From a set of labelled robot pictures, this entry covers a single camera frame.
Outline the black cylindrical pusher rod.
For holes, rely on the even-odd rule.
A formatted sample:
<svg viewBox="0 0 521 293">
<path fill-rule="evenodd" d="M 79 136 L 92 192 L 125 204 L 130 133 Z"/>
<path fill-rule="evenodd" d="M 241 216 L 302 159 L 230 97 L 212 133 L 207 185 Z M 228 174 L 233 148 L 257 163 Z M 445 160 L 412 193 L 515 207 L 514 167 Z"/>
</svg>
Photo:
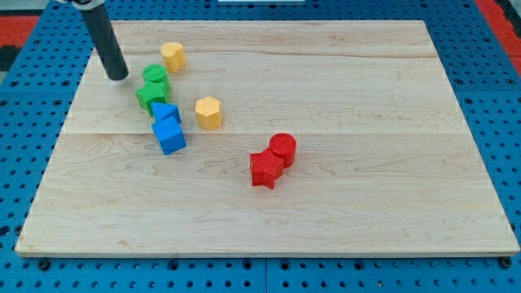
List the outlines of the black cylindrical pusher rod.
<svg viewBox="0 0 521 293">
<path fill-rule="evenodd" d="M 81 12 L 107 77 L 113 81 L 124 80 L 129 70 L 107 13 L 105 1 L 79 1 L 78 10 Z"/>
</svg>

